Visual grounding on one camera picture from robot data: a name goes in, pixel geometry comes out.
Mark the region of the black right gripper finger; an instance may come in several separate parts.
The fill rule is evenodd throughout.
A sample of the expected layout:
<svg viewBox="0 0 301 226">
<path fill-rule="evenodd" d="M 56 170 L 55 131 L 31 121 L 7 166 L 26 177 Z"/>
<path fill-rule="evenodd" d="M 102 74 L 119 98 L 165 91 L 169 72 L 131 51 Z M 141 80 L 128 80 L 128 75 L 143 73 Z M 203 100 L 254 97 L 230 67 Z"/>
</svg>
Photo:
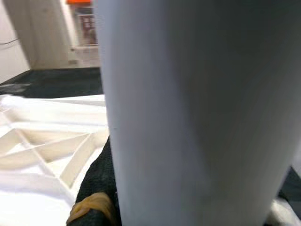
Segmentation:
<svg viewBox="0 0 301 226">
<path fill-rule="evenodd" d="M 87 170 L 66 224 L 68 226 L 122 225 L 109 139 L 100 155 Z"/>
</svg>

